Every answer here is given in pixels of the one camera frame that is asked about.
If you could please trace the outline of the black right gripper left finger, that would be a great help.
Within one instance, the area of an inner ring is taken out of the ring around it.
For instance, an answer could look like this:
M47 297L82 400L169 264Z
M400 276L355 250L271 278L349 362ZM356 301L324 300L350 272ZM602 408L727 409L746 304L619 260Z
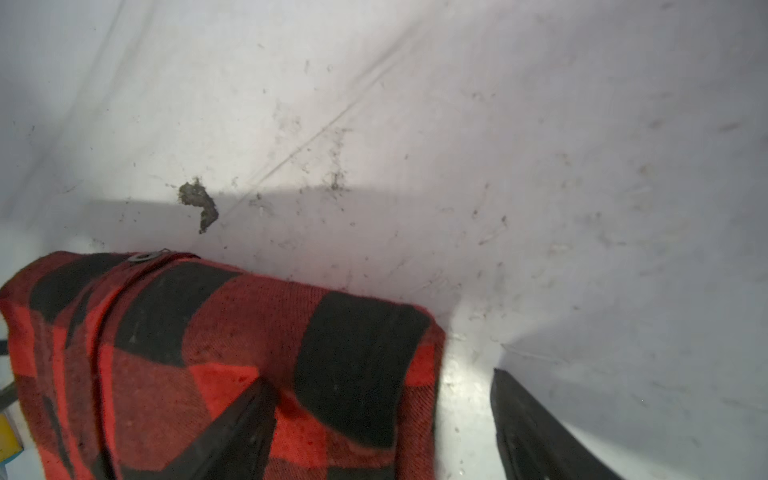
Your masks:
M125 479L261 480L268 463L277 390L259 379L160 471L122 469Z

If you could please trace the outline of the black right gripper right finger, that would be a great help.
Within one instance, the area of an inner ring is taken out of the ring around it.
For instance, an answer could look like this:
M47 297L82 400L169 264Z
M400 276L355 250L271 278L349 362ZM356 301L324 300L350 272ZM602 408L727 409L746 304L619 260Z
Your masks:
M508 479L620 479L509 372L494 371L490 404Z

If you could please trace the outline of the red black plaid shirt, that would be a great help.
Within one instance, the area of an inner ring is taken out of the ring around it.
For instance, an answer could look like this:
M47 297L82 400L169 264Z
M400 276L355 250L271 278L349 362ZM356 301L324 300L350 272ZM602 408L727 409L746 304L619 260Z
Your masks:
M423 308L190 253L59 251L1 289L49 479L160 471L252 383L278 393L262 479L431 479L445 334Z

